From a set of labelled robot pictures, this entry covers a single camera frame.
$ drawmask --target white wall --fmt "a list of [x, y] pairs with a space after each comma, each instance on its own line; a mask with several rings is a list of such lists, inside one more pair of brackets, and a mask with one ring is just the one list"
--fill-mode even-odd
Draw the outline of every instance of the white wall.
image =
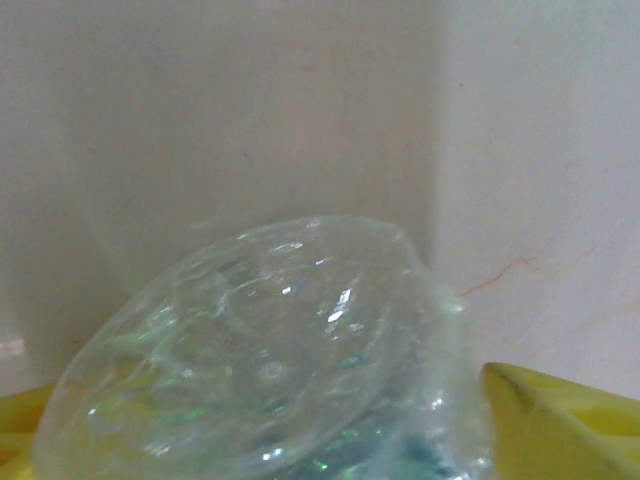
[[640, 397], [640, 5], [0, 3], [0, 393], [167, 263], [321, 212], [401, 223], [478, 360]]
[[640, 398], [640, 3], [449, 5], [433, 266], [480, 360]]

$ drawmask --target yellow object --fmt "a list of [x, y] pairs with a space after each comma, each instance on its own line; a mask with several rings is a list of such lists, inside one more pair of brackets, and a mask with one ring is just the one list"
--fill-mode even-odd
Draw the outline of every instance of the yellow object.
[[31, 443], [52, 387], [0, 398], [0, 479], [32, 480]]
[[500, 480], [640, 479], [640, 402], [513, 365], [485, 365]]

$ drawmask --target glass object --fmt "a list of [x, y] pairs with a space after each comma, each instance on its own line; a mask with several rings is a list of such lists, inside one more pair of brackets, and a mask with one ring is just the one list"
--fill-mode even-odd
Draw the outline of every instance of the glass object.
[[73, 361], [37, 479], [475, 478], [486, 457], [452, 443], [443, 376], [465, 373], [443, 328], [459, 310], [389, 224], [303, 219], [205, 248]]

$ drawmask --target yellow plastic edge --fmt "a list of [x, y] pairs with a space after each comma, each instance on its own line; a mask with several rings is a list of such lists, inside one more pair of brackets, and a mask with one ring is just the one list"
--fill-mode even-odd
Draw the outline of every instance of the yellow plastic edge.
[[33, 435], [52, 389], [0, 397], [0, 480], [32, 480]]
[[640, 479], [640, 402], [508, 364], [482, 379], [500, 480]]

